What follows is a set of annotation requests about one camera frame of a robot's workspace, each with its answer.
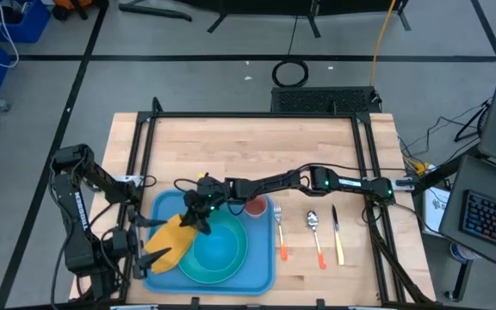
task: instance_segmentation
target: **butter knife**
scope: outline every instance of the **butter knife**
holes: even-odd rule
[[[332,205],[332,217],[334,218],[334,234],[336,239],[336,254],[338,255],[338,265],[344,265],[344,251],[342,250],[342,242],[340,241],[340,226],[338,224],[338,215],[336,207]]]

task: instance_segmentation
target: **orange-handled fork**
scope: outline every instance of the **orange-handled fork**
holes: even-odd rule
[[[282,227],[281,227],[281,219],[282,219],[282,210],[281,204],[276,203],[273,207],[273,212],[275,213],[276,223],[279,225],[279,238],[281,239],[281,258],[282,260],[288,259],[288,253],[286,252],[286,245],[284,244],[284,238],[282,237]]]

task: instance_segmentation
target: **teal bowl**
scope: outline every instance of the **teal bowl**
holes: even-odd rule
[[[248,252],[248,238],[240,220],[226,210],[212,212],[208,218],[212,233],[199,233],[179,268],[192,280],[214,284],[233,276]]]

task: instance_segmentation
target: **wooden table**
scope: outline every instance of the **wooden table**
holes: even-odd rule
[[[375,144],[381,167],[403,168],[393,116],[371,115]],[[133,139],[135,113],[114,117],[102,167],[110,174],[125,175]],[[141,134],[144,141],[146,129]],[[370,166],[368,147],[362,133],[366,163]],[[139,173],[144,142],[139,149],[136,174]],[[212,177],[268,177],[310,163],[333,163],[358,167],[353,132],[349,120],[343,119],[177,119],[157,120],[148,174],[158,184],[145,191],[142,214],[149,215],[153,198],[173,188],[179,177],[197,179],[199,173]],[[338,174],[359,177],[357,170],[336,169]],[[403,171],[383,171],[385,177],[402,177]],[[395,193],[398,203],[412,208],[407,193]],[[363,197],[332,193],[310,198],[295,190],[271,194],[283,210],[282,230],[288,247],[288,261],[276,251],[276,280],[260,296],[201,295],[201,304],[315,305],[318,298],[326,305],[378,305],[378,287],[371,251],[369,229],[361,220]],[[344,246],[345,265],[338,266],[332,228],[331,204],[338,210],[340,238]],[[103,195],[96,195],[92,219],[107,205]],[[306,213],[319,215],[319,240],[327,269],[319,268],[312,231],[307,228]],[[419,225],[414,214],[404,209],[389,209],[395,244],[401,265],[431,299],[435,300],[430,271],[422,245]],[[101,236],[115,225],[118,207],[105,214],[91,228]],[[389,299],[395,300],[389,265],[384,260]],[[83,279],[87,288],[88,279]],[[73,286],[71,297],[77,296]],[[189,294],[154,294],[141,281],[132,281],[128,303],[189,304]]]

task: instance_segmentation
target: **yellow napkin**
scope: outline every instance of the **yellow napkin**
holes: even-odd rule
[[[174,215],[166,224],[160,227],[145,245],[149,253],[170,247],[159,260],[152,264],[152,272],[155,274],[166,272],[179,264],[190,245],[196,238],[198,230],[192,226],[180,227],[181,218],[179,214]]]

